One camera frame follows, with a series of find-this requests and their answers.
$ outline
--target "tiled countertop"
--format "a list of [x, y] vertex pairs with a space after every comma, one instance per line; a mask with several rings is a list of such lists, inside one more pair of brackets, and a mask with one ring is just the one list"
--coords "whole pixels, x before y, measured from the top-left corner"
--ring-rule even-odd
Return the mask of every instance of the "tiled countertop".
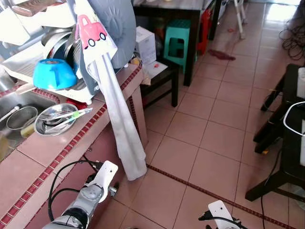
[[[141, 68], [129, 65], [117, 78], [125, 99], [142, 81]], [[0, 164], [0, 229], [24, 228], [47, 200], [55, 173], [63, 165], [79, 160], [109, 123], [102, 94], [96, 95], [93, 111], [77, 119], [71, 129], [53, 137], [32, 134]], [[72, 167], [65, 169], [58, 184]]]

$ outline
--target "teal plastic stool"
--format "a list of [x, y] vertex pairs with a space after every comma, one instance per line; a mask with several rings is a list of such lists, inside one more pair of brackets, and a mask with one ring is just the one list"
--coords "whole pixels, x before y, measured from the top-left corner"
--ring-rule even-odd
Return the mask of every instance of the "teal plastic stool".
[[[183, 66], [183, 73], [185, 73], [190, 27], [189, 20], [174, 20], [166, 28], [163, 57]], [[177, 57], [178, 50], [183, 50], [183, 57]]]

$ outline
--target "blue bowl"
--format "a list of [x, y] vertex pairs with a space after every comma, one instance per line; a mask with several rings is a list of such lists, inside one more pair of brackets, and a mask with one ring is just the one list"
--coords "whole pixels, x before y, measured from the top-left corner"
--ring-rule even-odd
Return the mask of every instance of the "blue bowl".
[[77, 80], [72, 68], [60, 59], [39, 61], [33, 75], [34, 86], [41, 89], [60, 90], [74, 86]]

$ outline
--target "kitchen counter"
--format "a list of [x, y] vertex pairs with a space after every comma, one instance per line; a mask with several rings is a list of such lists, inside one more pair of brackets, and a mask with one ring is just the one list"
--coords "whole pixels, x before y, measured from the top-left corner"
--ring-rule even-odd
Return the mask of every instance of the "kitchen counter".
[[[117, 78], [145, 146], [148, 140], [139, 87], [142, 70], [129, 65], [118, 73]], [[36, 93], [65, 102], [64, 97], [41, 90]], [[67, 132], [53, 137], [34, 133], [1, 162], [0, 229], [24, 228], [47, 200], [55, 173], [63, 165], [79, 160], [110, 122], [103, 95], [96, 95], [92, 101], [88, 107], [93, 111], [77, 119]], [[71, 169], [61, 173], [56, 187]]]

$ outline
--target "white cable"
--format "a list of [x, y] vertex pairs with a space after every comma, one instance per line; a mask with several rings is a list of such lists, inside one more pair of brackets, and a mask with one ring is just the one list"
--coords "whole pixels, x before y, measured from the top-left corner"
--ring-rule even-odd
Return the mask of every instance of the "white cable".
[[291, 107], [287, 110], [285, 116], [284, 116], [284, 119], [283, 119], [283, 123], [284, 123], [284, 126], [286, 126], [289, 130], [291, 130], [292, 132], [295, 132], [296, 134], [300, 135], [300, 136], [305, 136], [304, 134], [300, 133], [300, 132], [297, 132], [296, 130], [294, 130], [293, 128], [289, 127], [287, 124], [286, 124], [286, 118], [288, 117], [288, 114], [289, 112], [291, 111], [291, 109], [296, 106], [296, 105], [299, 105], [299, 104], [305, 104], [305, 101], [303, 102], [298, 102], [296, 104], [293, 104], [291, 105]]

